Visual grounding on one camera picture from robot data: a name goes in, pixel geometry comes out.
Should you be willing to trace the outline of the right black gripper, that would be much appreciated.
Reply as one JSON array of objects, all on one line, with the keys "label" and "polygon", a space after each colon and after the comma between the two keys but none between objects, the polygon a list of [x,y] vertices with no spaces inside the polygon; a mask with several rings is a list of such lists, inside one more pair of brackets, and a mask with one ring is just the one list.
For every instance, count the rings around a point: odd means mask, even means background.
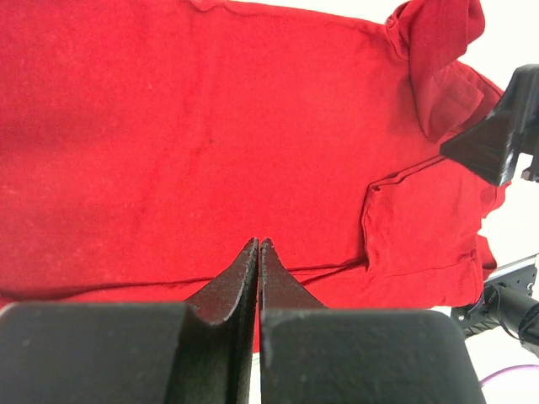
[{"label": "right black gripper", "polygon": [[521,177],[538,182],[538,65],[518,67],[504,92],[507,105],[445,141],[440,154],[494,186],[515,175],[520,154],[532,156]]}]

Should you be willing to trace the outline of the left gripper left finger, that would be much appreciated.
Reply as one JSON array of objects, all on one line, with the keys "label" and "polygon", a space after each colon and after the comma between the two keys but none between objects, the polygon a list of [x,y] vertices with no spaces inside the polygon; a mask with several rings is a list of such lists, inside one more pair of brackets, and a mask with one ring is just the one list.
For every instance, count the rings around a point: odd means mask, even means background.
[{"label": "left gripper left finger", "polygon": [[13,304],[4,403],[245,403],[259,243],[182,302]]}]

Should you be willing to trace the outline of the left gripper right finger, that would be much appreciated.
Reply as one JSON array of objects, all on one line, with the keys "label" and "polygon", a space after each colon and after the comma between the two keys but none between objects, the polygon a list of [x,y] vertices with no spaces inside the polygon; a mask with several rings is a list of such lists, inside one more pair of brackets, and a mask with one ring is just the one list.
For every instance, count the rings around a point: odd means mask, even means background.
[{"label": "left gripper right finger", "polygon": [[331,310],[259,256],[264,403],[484,402],[460,329],[432,310]]}]

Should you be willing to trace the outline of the dark red t shirt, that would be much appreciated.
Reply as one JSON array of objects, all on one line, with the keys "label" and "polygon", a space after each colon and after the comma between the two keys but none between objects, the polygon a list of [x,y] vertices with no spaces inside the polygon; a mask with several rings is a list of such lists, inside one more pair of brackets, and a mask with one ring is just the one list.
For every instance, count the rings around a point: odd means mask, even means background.
[{"label": "dark red t shirt", "polygon": [[501,91],[477,1],[1,4],[1,302],[183,300],[253,237],[325,305],[465,306],[504,190],[441,157]]}]

